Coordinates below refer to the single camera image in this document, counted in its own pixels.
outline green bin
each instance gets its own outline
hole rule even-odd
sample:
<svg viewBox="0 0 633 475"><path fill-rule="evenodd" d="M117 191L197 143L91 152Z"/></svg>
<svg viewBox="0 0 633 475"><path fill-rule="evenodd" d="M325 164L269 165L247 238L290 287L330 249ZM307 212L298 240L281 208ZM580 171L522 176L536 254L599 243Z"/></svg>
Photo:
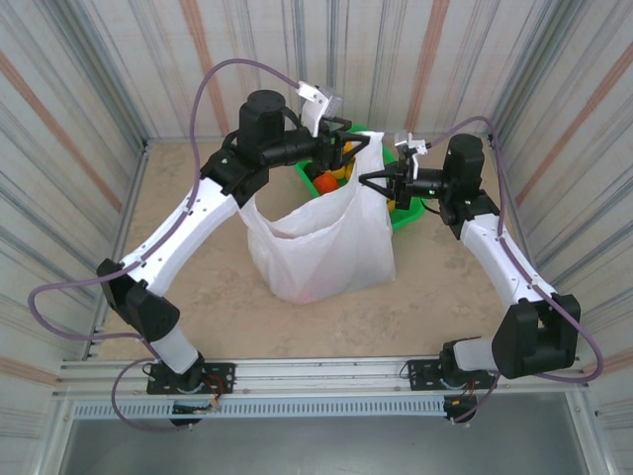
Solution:
<svg viewBox="0 0 633 475"><path fill-rule="evenodd" d="M349 132L352 132L352 133L364 132L367 130L368 129L363 126L352 126ZM392 161L396 161L396 158L391 154L390 151L387 150L387 148L384 145L383 145L383 160L385 161L385 163L391 163ZM297 170L297 173L299 173L299 176L301 176L302 180L304 180L304 182L306 183L306 186L308 186L308 189L310 190L311 194L316 198L318 196L318 191L313 185L312 181L310 181L310 178L308 178L308 175L306 175L306 172L304 171L304 167L308 163L310 163L309 160L300 161L299 163L295 165L295 169ZM338 180L339 186L343 186L346 183L347 183L347 180L345 180L344 178L342 180ZM408 210L394 210L390 214L390 217L392 220L392 228L394 229L394 231L399 230L403 226L406 226L409 223L417 220L423 214L424 214L424 208L422 207L422 203L420 199L412 198L411 205L408 208Z"/></svg>

